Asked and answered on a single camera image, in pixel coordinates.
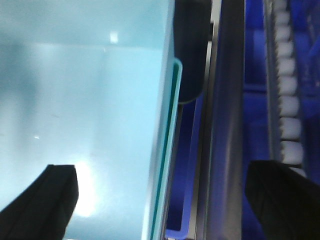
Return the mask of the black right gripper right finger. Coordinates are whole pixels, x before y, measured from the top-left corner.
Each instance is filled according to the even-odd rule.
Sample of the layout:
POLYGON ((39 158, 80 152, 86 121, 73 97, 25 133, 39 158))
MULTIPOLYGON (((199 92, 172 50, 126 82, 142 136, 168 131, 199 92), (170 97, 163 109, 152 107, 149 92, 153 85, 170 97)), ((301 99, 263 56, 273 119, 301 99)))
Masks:
POLYGON ((320 187, 287 165, 251 161, 244 192, 266 239, 320 238, 320 187))

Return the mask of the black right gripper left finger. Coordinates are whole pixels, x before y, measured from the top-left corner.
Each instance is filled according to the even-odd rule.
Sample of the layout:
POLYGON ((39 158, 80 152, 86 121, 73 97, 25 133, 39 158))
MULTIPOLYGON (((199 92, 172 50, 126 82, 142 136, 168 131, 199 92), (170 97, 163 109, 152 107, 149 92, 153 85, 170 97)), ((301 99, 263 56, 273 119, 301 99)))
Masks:
POLYGON ((0 212, 2 240, 61 240, 79 198, 74 165, 48 165, 0 212))

